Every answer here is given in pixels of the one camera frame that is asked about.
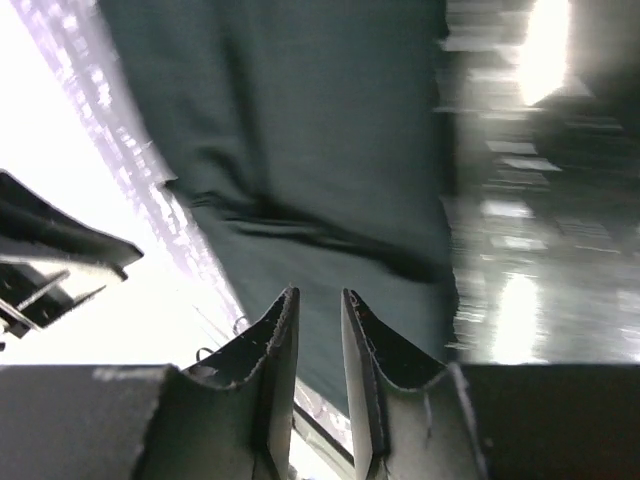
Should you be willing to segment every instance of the dark green fabric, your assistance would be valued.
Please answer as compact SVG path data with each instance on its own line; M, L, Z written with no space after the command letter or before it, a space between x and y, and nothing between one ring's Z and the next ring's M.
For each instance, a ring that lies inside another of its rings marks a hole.
M299 375L346 410L340 289L443 358L439 0L103 0L167 186L250 318L302 290Z

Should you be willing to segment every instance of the shiny floor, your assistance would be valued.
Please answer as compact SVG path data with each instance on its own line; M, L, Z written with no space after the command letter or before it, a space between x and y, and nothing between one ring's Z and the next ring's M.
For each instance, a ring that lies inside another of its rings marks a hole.
M458 120L463 359L639 361L640 147L589 95L482 110Z

